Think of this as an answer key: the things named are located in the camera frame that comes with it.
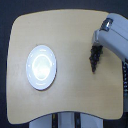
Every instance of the black background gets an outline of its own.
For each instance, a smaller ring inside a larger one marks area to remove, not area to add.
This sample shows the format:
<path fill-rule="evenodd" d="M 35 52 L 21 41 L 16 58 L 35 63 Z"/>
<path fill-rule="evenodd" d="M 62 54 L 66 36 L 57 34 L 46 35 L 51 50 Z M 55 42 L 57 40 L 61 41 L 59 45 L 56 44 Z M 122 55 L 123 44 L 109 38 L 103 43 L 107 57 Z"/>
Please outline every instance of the black background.
<path fill-rule="evenodd" d="M 23 14 L 55 9 L 85 9 L 118 13 L 128 18 L 127 0 L 0 0 L 0 127 L 28 128 L 28 124 L 11 125 L 6 108 L 6 60 L 14 20 Z M 104 121 L 105 128 L 124 128 L 123 117 Z"/>

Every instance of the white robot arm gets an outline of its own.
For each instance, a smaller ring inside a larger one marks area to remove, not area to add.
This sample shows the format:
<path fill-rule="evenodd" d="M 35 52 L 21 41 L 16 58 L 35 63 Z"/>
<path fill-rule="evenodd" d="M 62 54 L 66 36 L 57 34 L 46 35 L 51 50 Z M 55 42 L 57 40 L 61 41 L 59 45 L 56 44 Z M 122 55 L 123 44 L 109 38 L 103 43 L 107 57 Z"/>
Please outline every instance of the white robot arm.
<path fill-rule="evenodd" d="M 93 47 L 102 46 L 114 52 L 123 62 L 128 63 L 128 20 L 121 15 L 111 13 L 92 38 Z M 92 71 L 95 72 L 94 54 L 90 57 Z"/>

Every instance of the wooden table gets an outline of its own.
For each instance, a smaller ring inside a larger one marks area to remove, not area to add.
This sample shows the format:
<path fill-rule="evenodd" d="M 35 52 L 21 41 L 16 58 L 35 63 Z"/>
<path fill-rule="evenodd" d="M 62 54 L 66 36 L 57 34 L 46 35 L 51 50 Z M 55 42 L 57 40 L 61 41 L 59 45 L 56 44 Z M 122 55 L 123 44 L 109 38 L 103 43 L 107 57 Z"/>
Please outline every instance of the wooden table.
<path fill-rule="evenodd" d="M 106 12 L 44 11 L 20 16 L 13 24 L 7 61 L 7 115 L 12 124 L 62 111 L 118 119 L 123 113 L 120 59 L 106 48 L 96 74 L 89 62 L 91 39 Z M 37 45 L 47 45 L 57 59 L 54 83 L 35 90 L 26 76 L 26 61 Z"/>

